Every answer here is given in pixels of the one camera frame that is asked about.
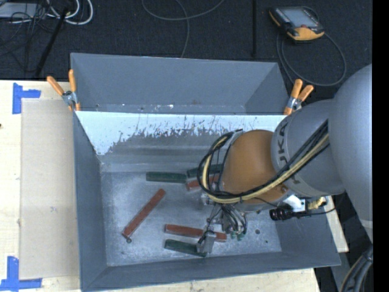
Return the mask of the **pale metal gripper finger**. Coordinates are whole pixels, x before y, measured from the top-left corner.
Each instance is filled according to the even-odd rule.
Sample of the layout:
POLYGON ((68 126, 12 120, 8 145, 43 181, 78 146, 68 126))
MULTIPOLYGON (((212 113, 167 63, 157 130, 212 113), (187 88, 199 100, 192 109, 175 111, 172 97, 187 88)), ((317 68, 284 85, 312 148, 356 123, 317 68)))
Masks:
POLYGON ((207 240, 207 238, 199 239, 197 244, 196 244, 197 253, 201 257, 206 257, 207 254, 209 253, 208 247, 209 247, 209 241, 207 240))
POLYGON ((207 231, 205 233, 205 239, 204 239, 204 251, 205 252, 212 252, 214 242, 217 238, 217 235, 212 231, 207 231))

